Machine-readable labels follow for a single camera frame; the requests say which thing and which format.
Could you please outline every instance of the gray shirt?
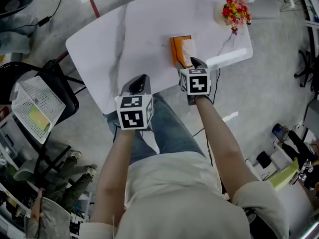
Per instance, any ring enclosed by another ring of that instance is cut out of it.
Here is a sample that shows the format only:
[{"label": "gray shirt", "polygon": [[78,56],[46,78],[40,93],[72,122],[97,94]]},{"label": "gray shirt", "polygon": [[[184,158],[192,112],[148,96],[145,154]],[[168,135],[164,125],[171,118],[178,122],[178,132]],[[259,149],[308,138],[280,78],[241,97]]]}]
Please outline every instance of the gray shirt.
[{"label": "gray shirt", "polygon": [[70,214],[56,202],[43,197],[39,222],[27,219],[25,235],[27,239],[69,239]]}]

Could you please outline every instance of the red can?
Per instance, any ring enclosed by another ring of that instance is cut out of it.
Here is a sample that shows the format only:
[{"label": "red can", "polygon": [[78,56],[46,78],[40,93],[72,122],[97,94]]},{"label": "red can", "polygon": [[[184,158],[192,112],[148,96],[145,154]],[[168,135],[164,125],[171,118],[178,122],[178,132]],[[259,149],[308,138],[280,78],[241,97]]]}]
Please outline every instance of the red can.
[{"label": "red can", "polygon": [[9,109],[7,106],[0,109],[0,121],[9,115]]}]

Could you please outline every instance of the forearm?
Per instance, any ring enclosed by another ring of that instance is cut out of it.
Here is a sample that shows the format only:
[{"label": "forearm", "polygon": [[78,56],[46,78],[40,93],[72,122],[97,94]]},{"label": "forearm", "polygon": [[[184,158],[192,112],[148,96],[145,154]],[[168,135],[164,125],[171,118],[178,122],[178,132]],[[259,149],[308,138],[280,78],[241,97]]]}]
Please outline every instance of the forearm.
[{"label": "forearm", "polygon": [[31,209],[30,219],[39,222],[42,197],[37,197]]},{"label": "forearm", "polygon": [[135,130],[119,133],[100,173],[90,222],[117,226],[124,213],[125,186]]},{"label": "forearm", "polygon": [[257,180],[246,166],[240,147],[212,103],[196,97],[196,105],[210,143],[218,172],[230,198],[248,182]]}]

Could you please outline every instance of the green pants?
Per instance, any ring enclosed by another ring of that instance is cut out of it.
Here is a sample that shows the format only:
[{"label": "green pants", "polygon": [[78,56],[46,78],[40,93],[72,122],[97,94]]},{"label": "green pants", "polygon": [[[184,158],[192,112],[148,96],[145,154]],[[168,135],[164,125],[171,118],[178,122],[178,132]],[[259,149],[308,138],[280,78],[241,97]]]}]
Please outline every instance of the green pants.
[{"label": "green pants", "polygon": [[77,160],[75,157],[68,157],[60,172],[53,182],[49,184],[44,194],[44,197],[56,202],[69,213],[72,211],[75,203],[85,191],[86,187],[92,181],[92,176],[90,174],[83,174],[70,188],[66,188],[70,176],[72,175],[71,171],[76,163]]}]

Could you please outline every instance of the marble tabletop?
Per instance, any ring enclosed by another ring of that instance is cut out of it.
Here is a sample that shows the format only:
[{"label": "marble tabletop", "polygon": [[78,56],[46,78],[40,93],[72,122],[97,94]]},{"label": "marble tabletop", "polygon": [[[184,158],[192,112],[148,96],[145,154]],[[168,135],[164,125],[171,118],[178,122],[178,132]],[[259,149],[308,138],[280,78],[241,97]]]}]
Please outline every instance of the marble tabletop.
[{"label": "marble tabletop", "polygon": [[96,104],[116,110],[114,97],[131,78],[147,74],[152,93],[178,84],[169,38],[191,35],[197,57],[212,68],[252,57],[247,26],[232,34],[214,20],[225,0],[135,0],[90,23],[66,47]]}]

